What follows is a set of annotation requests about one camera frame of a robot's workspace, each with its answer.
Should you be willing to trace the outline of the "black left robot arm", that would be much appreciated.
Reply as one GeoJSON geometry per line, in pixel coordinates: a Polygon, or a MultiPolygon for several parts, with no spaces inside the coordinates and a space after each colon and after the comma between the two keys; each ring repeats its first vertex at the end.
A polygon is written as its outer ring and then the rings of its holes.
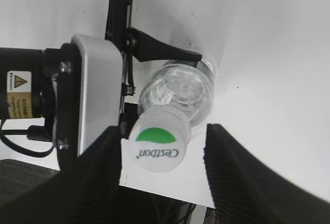
{"type": "Polygon", "coordinates": [[[160,42],[131,26],[134,0],[109,0],[104,38],[81,34],[60,48],[1,48],[1,120],[43,118],[30,140],[94,140],[117,126],[133,95],[132,59],[141,62],[202,56],[160,42]]]}

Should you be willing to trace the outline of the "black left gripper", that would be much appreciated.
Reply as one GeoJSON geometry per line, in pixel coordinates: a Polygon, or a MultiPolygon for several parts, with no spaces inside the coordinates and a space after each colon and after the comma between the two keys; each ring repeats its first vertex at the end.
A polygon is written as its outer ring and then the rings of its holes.
{"type": "MultiPolygon", "coordinates": [[[[140,62],[159,60],[179,60],[199,62],[202,55],[194,51],[181,49],[156,40],[148,34],[131,27],[131,13],[134,0],[109,0],[106,20],[105,35],[102,39],[112,42],[120,51],[123,59],[122,80],[122,104],[120,108],[120,121],[123,138],[128,138],[133,125],[137,121],[137,105],[125,101],[127,96],[135,93],[133,80],[133,57],[140,62]]],[[[52,110],[55,113],[53,119],[53,138],[57,141],[57,85],[65,84],[64,93],[69,99],[64,105],[72,107],[73,99],[77,91],[73,90],[77,82],[76,73],[71,68],[77,67],[79,51],[71,41],[64,43],[59,49],[46,49],[43,52],[44,73],[52,82],[53,97],[52,110]]]]}

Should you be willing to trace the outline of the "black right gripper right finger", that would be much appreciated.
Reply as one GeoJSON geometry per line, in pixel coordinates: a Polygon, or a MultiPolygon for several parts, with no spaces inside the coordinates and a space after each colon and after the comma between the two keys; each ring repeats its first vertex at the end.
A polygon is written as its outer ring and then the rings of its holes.
{"type": "Polygon", "coordinates": [[[329,223],[329,203],[289,182],[220,124],[208,124],[204,163],[220,223],[329,223]]]}

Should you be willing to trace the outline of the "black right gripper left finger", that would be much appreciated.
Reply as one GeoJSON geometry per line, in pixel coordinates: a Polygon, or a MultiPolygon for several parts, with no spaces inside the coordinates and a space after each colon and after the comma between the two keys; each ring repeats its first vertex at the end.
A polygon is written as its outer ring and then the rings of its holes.
{"type": "Polygon", "coordinates": [[[112,223],[121,131],[108,127],[72,165],[1,207],[1,223],[112,223]]]}

